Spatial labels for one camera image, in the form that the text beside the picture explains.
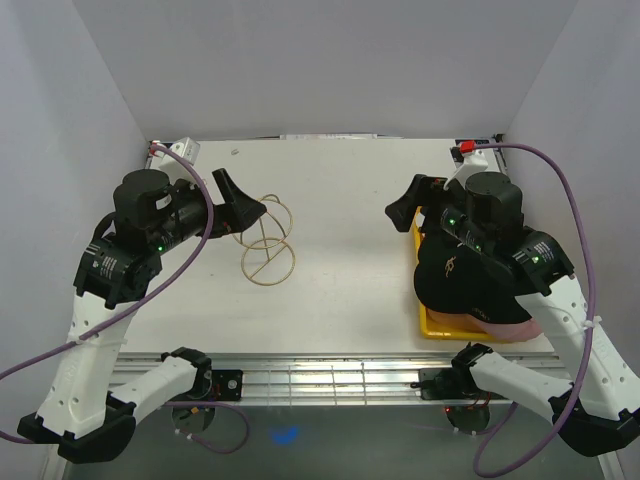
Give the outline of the black cap gold logo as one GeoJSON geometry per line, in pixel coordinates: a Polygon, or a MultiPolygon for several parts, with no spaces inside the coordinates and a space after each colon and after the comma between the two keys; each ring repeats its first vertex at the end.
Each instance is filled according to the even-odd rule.
{"type": "Polygon", "coordinates": [[[519,324],[532,316],[485,270],[481,258],[446,234],[427,234],[418,251],[414,291],[426,309],[468,314],[491,324],[519,324]]]}

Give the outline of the pink baseball cap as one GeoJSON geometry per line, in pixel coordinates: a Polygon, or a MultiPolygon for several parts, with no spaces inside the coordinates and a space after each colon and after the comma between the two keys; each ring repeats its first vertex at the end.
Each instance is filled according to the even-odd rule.
{"type": "Polygon", "coordinates": [[[505,342],[524,342],[537,338],[543,331],[532,318],[519,324],[491,324],[468,314],[446,314],[427,309],[436,323],[466,332],[486,333],[505,342]]]}

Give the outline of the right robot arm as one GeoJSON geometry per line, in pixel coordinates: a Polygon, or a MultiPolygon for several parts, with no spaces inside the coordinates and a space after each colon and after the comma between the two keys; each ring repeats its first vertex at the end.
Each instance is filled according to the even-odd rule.
{"type": "Polygon", "coordinates": [[[465,183],[417,174],[385,213],[399,232],[414,227],[415,214],[422,213],[424,232],[447,233],[472,251],[537,320],[571,376],[540,374],[476,343],[451,362],[458,394],[484,390],[509,399],[552,423],[583,456],[623,449],[639,436],[639,378],[589,318],[562,247],[525,226],[522,200],[521,190],[497,172],[473,174],[465,183]]]}

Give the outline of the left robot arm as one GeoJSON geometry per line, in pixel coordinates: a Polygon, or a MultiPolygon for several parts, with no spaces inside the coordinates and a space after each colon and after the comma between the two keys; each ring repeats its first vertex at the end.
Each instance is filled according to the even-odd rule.
{"type": "Polygon", "coordinates": [[[161,257],[193,236],[202,240],[241,233],[267,211],[231,180],[213,178],[223,197],[209,206],[195,184],[172,182],[159,170],[127,174],[113,194],[115,210],[96,228],[74,280],[68,341],[50,392],[39,409],[23,417],[18,433],[35,444],[53,444],[74,463],[115,459],[136,426],[171,400],[200,401],[212,385],[211,360],[181,347],[128,385],[109,382],[134,316],[162,270],[161,257]]]}

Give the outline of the yellow plastic tray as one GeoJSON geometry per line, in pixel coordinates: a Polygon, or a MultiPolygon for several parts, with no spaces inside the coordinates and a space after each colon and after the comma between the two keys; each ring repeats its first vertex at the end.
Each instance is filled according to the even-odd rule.
{"type": "MultiPolygon", "coordinates": [[[[418,207],[412,220],[411,234],[414,243],[415,255],[418,255],[419,248],[424,239],[421,226],[425,217],[418,207]]],[[[440,341],[464,341],[478,343],[500,343],[500,340],[484,332],[472,332],[455,329],[451,326],[436,322],[427,312],[424,305],[418,303],[419,327],[423,337],[430,340],[440,341]]]]}

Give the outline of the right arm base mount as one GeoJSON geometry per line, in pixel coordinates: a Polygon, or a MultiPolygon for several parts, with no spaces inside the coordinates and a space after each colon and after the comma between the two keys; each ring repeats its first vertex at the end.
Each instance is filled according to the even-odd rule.
{"type": "Polygon", "coordinates": [[[466,383],[452,368],[420,369],[418,380],[410,383],[422,400],[467,400],[477,398],[479,390],[466,383]]]}

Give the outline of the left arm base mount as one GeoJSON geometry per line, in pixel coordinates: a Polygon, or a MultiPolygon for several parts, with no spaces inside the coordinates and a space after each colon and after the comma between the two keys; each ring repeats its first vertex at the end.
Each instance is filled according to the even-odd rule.
{"type": "Polygon", "coordinates": [[[213,370],[211,372],[211,396],[213,401],[240,401],[243,391],[244,372],[239,369],[213,370]]]}

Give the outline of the aluminium front rail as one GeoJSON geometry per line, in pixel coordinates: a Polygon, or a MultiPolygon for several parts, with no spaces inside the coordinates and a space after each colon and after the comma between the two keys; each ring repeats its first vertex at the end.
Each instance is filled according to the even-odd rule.
{"type": "Polygon", "coordinates": [[[244,407],[418,405],[419,372],[451,366],[451,354],[275,356],[214,355],[220,370],[243,372],[244,407]]]}

